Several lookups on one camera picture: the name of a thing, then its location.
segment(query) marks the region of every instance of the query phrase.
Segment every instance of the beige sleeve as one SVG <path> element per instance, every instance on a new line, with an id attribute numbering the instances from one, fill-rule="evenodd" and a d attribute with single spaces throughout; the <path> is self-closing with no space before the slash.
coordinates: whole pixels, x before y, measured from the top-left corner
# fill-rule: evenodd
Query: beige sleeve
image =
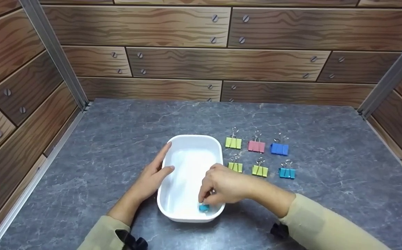
<path id="1" fill-rule="evenodd" d="M 130 231 L 130 227 L 119 220 L 102 216 L 77 250 L 121 250 L 124 243 L 117 237 L 117 229 Z"/>
<path id="2" fill-rule="evenodd" d="M 309 250 L 389 249 L 346 218 L 300 194 L 296 194 L 280 222 L 288 226 L 294 240 Z"/>

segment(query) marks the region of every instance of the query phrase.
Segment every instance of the yellow-green binder clip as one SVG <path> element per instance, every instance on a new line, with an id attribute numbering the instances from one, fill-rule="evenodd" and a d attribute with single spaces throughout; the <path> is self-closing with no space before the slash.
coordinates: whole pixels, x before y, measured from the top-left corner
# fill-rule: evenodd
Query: yellow-green binder clip
<path id="1" fill-rule="evenodd" d="M 257 175 L 257 176 L 261 176 L 261 177 L 267 177 L 267 174 L 269 172 L 269 168 L 261 166 L 261 164 L 263 162 L 264 162 L 264 160 L 261 157 L 256 161 L 257 165 L 253 165 L 253 167 L 252 167 L 252 174 L 253 175 Z"/>
<path id="2" fill-rule="evenodd" d="M 242 173 L 242 163 L 238 163 L 238 159 L 239 155 L 234 155 L 228 167 L 235 172 Z"/>
<path id="3" fill-rule="evenodd" d="M 241 149 L 242 139 L 236 138 L 238 131 L 236 127 L 232 128 L 231 136 L 226 138 L 226 148 Z"/>

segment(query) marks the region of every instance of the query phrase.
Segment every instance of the left hand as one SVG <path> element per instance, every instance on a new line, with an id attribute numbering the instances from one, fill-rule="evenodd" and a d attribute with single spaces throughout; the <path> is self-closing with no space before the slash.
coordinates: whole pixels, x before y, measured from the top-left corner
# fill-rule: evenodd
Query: left hand
<path id="1" fill-rule="evenodd" d="M 145 166 L 136 182 L 130 190 L 128 190 L 131 196 L 137 198 L 139 202 L 143 202 L 145 199 L 152 196 L 159 188 L 164 178 L 174 171 L 174 166 L 162 167 L 162 161 L 171 146 L 172 142 L 163 146 L 155 159 Z"/>

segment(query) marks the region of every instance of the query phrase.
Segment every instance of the marble surface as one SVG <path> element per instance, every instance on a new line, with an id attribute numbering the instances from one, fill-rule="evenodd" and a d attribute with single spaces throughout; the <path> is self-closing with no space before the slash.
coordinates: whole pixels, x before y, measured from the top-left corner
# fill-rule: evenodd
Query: marble surface
<path id="1" fill-rule="evenodd" d="M 233 126 L 244 144 L 255 130 L 267 143 L 285 133 L 297 177 L 277 177 L 286 157 L 266 153 L 269 182 L 402 249 L 402 166 L 350 107 L 100 99 L 4 234 L 0 250 L 76 249 L 168 139 L 207 134 L 224 144 Z M 259 154 L 223 149 L 224 162 L 237 152 L 249 174 Z M 174 223 L 159 212 L 154 195 L 141 206 L 132 234 L 145 238 L 150 250 L 302 249 L 269 234 L 275 220 L 246 200 L 226 205 L 211 223 Z"/>

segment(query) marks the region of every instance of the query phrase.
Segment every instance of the blue binder clip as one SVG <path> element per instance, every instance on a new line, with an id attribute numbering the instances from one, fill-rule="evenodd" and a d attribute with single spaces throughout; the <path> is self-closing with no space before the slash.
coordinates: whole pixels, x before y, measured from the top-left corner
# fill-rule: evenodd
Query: blue binder clip
<path id="1" fill-rule="evenodd" d="M 292 169 L 292 161 L 285 160 L 285 162 L 281 163 L 281 168 L 278 169 L 278 175 L 280 178 L 284 179 L 295 179 L 295 169 Z"/>
<path id="2" fill-rule="evenodd" d="M 205 212 L 208 212 L 209 209 L 210 209 L 210 205 L 205 205 L 204 203 L 199 204 L 199 211 L 200 212 L 205 213 Z"/>
<path id="3" fill-rule="evenodd" d="M 288 138 L 286 136 L 281 137 L 281 133 L 279 133 L 279 135 L 279 138 L 273 139 L 275 142 L 270 145 L 270 153 L 272 153 L 272 155 L 287 156 L 289 154 L 289 146 L 283 144 L 283 140 Z"/>

